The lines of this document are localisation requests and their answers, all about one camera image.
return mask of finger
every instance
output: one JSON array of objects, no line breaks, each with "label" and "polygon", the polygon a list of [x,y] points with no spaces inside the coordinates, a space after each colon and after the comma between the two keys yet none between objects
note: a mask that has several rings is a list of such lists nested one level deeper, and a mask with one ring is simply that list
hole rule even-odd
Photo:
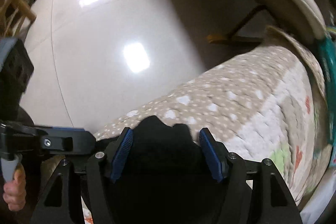
[{"label": "finger", "polygon": [[26,179],[26,173],[25,173],[25,170],[22,164],[20,163],[18,164],[14,172],[14,181],[19,182],[20,180],[25,180],[25,179]]},{"label": "finger", "polygon": [[21,195],[26,189],[26,180],[7,182],[4,187],[4,192],[8,195]]},{"label": "finger", "polygon": [[21,195],[9,195],[4,193],[2,197],[7,204],[20,204],[26,200],[26,191]]},{"label": "finger", "polygon": [[18,212],[23,209],[25,206],[26,201],[20,203],[20,204],[8,204],[8,209],[13,212]]}]

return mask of screw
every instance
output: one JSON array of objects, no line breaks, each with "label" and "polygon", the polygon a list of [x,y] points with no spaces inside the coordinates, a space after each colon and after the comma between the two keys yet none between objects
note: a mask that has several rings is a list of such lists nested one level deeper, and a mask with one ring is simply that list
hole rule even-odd
[{"label": "screw", "polygon": [[266,165],[272,165],[272,160],[270,160],[270,159],[264,159],[264,164],[266,164]]},{"label": "screw", "polygon": [[51,146],[51,141],[49,140],[49,139],[44,139],[44,145],[46,146],[46,147],[50,147]]},{"label": "screw", "polygon": [[101,159],[101,158],[104,157],[104,156],[105,156],[105,153],[104,153],[104,152],[97,152],[97,153],[95,154],[95,157],[98,158],[98,159]]},{"label": "screw", "polygon": [[230,152],[229,154],[227,154],[229,156],[230,159],[234,160],[237,158],[237,154],[234,152]]}]

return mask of wooden stool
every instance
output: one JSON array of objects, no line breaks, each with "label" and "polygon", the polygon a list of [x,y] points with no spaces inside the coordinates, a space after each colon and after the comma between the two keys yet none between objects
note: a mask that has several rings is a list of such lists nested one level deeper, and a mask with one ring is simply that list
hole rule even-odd
[{"label": "wooden stool", "polygon": [[[36,19],[35,13],[31,11],[28,3],[25,0],[3,0],[3,3],[1,4],[0,2],[0,5],[0,21],[3,25],[2,30],[0,31],[0,37],[17,37],[26,17],[30,20],[30,22],[34,22]],[[6,18],[6,10],[9,5],[12,5],[15,8],[15,11],[8,18]],[[13,33],[11,25],[18,12],[21,13],[21,17],[18,21],[17,28]]]}]

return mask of tiled floor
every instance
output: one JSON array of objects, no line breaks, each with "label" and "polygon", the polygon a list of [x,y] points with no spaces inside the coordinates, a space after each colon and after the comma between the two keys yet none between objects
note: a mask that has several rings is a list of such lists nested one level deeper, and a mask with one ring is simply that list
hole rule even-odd
[{"label": "tiled floor", "polygon": [[[35,66],[21,106],[35,123],[105,123],[223,62],[224,34],[254,0],[37,0],[25,46]],[[245,31],[260,34],[267,15]]]}]

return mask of beige polka dot blanket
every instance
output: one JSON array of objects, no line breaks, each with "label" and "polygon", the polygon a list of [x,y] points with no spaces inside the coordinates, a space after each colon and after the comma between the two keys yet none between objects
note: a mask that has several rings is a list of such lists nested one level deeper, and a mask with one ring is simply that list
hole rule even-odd
[{"label": "beige polka dot blanket", "polygon": [[297,204],[311,194],[328,166],[322,70],[309,50],[274,27],[251,52],[128,112],[95,137],[115,137],[150,115],[170,126],[187,124],[195,142],[207,127],[245,159],[271,158]]}]

